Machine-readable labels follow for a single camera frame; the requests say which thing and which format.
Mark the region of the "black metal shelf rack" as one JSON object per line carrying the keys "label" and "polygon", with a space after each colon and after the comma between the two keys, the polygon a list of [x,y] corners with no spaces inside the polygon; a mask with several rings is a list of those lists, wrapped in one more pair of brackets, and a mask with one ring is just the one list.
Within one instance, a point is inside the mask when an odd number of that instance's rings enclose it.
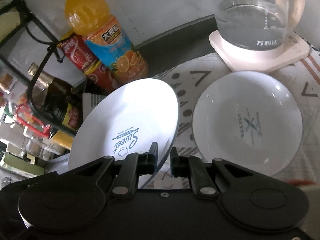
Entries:
{"label": "black metal shelf rack", "polygon": [[40,29],[49,39],[50,42],[47,42],[45,45],[47,46],[47,53],[38,53],[36,51],[31,51],[34,49],[34,46],[31,46],[30,49],[27,49],[27,54],[24,58],[30,59],[39,59],[40,56],[43,56],[43,60],[39,65],[39,69],[36,71],[35,76],[30,80],[27,76],[25,76],[24,72],[18,70],[14,65],[12,65],[7,58],[1,55],[1,63],[4,64],[5,69],[12,74],[14,77],[18,78],[18,80],[27,86],[27,100],[28,105],[31,108],[31,111],[34,115],[39,118],[41,121],[50,124],[55,129],[58,129],[71,137],[76,135],[76,131],[68,128],[67,126],[60,124],[57,120],[55,120],[51,115],[49,115],[46,111],[42,110],[39,107],[35,106],[33,101],[33,88],[36,84],[36,79],[40,76],[43,72],[44,67],[46,66],[47,62],[51,58],[52,55],[56,57],[57,62],[62,63],[64,56],[57,51],[57,45],[59,41],[56,37],[49,31],[49,29],[31,12],[31,10],[27,7],[27,4],[24,0],[13,0],[9,5],[6,5],[1,9],[1,14],[3,15],[9,9],[16,8],[20,17],[22,18],[22,22],[18,25],[11,33],[9,33],[2,41],[1,46],[4,46],[16,33],[18,33],[21,29],[25,29],[25,31],[29,31],[28,24],[33,22],[35,26]]}

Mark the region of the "orange juice bottle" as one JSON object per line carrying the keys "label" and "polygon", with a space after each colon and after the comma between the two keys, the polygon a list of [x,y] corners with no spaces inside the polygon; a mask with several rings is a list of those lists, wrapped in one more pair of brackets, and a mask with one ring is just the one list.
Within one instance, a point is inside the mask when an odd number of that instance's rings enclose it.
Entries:
{"label": "orange juice bottle", "polygon": [[66,0],[65,18],[91,52],[126,84],[148,76],[148,64],[105,0]]}

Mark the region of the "white plate green X print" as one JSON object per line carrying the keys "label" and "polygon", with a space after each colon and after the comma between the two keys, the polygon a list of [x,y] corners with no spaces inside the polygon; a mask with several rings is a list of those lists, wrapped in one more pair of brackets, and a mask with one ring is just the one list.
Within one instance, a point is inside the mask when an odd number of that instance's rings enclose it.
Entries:
{"label": "white plate green X print", "polygon": [[225,159],[272,176],[296,155],[303,135],[300,108],[275,78],[252,71],[227,74],[198,98],[192,133],[201,157]]}

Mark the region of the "green carton box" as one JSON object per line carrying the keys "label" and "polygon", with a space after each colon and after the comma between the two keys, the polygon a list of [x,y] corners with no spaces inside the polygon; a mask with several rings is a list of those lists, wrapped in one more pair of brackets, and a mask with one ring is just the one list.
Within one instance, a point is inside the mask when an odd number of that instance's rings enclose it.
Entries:
{"label": "green carton box", "polygon": [[1,158],[1,168],[27,178],[44,175],[44,168],[30,164],[10,153],[5,153]]}

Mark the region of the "white plate Sweet print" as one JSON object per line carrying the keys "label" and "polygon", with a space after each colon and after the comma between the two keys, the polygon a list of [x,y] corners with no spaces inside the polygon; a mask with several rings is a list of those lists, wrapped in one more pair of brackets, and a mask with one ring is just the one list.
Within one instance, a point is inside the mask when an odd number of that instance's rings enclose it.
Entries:
{"label": "white plate Sweet print", "polygon": [[89,113],[74,137],[68,169],[105,155],[123,160],[158,144],[156,171],[165,164],[177,136],[180,103],[173,88],[153,78],[128,83]]}

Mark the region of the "red chips can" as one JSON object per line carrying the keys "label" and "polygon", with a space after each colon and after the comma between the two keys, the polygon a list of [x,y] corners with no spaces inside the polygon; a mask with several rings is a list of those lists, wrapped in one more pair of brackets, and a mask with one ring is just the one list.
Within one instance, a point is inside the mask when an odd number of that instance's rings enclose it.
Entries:
{"label": "red chips can", "polygon": [[107,93],[112,93],[121,84],[110,70],[91,52],[82,37],[75,34],[57,45],[64,55],[96,86]]}

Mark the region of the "cream kettle base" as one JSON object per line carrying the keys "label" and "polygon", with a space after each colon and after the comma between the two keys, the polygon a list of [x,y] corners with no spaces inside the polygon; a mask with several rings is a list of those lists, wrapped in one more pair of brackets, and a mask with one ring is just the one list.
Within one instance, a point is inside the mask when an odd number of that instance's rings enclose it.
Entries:
{"label": "cream kettle base", "polygon": [[237,47],[223,39],[216,30],[209,35],[210,45],[233,72],[252,70],[271,73],[306,58],[310,46],[294,32],[287,34],[284,43],[266,51]]}

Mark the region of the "glass electric kettle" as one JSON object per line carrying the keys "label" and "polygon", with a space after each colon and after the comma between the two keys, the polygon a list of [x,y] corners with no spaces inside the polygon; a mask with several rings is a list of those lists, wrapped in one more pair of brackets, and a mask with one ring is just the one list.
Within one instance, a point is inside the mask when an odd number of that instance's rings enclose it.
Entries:
{"label": "glass electric kettle", "polygon": [[306,0],[221,0],[215,18],[220,36],[248,50],[280,47],[297,26]]}

